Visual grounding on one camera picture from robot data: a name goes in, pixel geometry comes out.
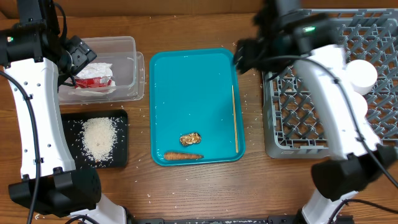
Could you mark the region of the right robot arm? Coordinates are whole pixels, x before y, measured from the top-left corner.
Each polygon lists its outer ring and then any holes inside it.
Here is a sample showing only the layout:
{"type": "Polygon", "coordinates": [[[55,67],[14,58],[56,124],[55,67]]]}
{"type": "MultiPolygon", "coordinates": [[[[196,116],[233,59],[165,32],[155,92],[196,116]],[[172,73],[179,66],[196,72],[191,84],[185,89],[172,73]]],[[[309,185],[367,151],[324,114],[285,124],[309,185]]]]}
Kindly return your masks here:
{"type": "Polygon", "coordinates": [[[308,16],[299,1],[266,1],[254,23],[259,34],[238,41],[236,68],[278,75],[293,66],[310,91],[328,140],[330,159],[312,166],[316,189],[292,222],[352,223],[338,213],[368,184],[389,175],[397,149],[382,145],[366,118],[354,110],[345,50],[327,14],[308,16]]]}

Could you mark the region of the white printed paper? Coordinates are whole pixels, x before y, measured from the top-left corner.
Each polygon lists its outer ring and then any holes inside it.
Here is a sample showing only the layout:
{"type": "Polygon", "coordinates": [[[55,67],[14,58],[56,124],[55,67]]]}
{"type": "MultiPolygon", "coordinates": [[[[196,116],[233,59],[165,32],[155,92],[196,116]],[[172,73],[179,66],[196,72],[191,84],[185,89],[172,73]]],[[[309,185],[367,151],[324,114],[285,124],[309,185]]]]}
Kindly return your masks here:
{"type": "Polygon", "coordinates": [[[112,77],[112,63],[90,63],[76,76],[81,79],[112,77]]]}

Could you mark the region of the red snack wrapper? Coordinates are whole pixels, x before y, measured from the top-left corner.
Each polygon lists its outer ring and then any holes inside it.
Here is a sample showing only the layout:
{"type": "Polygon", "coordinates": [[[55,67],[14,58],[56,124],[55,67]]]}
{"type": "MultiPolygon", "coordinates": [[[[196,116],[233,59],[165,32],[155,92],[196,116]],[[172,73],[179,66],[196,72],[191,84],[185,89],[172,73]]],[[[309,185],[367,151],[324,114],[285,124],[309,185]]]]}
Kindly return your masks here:
{"type": "Polygon", "coordinates": [[[75,88],[102,88],[112,84],[112,79],[108,77],[96,77],[96,78],[76,78],[75,88]]]}

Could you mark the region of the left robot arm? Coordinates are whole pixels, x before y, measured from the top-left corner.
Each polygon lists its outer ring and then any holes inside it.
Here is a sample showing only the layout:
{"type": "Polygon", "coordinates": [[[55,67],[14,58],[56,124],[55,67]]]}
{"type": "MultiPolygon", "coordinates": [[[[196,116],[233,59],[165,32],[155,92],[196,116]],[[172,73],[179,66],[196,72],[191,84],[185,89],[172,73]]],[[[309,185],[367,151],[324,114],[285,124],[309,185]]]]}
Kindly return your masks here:
{"type": "Polygon", "coordinates": [[[58,88],[96,58],[79,37],[67,37],[62,7],[18,0],[19,22],[1,31],[1,75],[13,92],[22,144],[21,182],[14,203],[34,213],[86,223],[132,223],[129,211],[101,191],[94,168],[77,169],[63,131],[58,88]]]}

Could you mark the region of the small white plate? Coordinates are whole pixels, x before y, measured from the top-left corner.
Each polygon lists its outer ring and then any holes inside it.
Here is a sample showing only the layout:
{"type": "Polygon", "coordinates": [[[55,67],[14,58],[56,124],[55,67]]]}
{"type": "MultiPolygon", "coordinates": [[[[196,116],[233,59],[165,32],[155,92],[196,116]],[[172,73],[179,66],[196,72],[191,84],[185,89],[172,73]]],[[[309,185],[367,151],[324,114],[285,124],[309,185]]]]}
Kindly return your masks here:
{"type": "Polygon", "coordinates": [[[364,118],[368,112],[368,104],[365,98],[361,94],[354,91],[350,96],[350,99],[355,114],[364,118]]]}

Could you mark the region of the white bowl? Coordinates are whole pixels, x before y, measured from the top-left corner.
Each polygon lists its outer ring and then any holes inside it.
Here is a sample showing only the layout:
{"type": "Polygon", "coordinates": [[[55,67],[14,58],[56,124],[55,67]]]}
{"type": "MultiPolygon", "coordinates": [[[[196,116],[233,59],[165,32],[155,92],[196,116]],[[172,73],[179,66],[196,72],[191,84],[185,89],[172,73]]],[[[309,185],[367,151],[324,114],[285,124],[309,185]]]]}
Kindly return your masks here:
{"type": "Polygon", "coordinates": [[[346,72],[356,93],[368,94],[377,81],[377,70],[365,60],[353,60],[346,65],[346,72]]]}

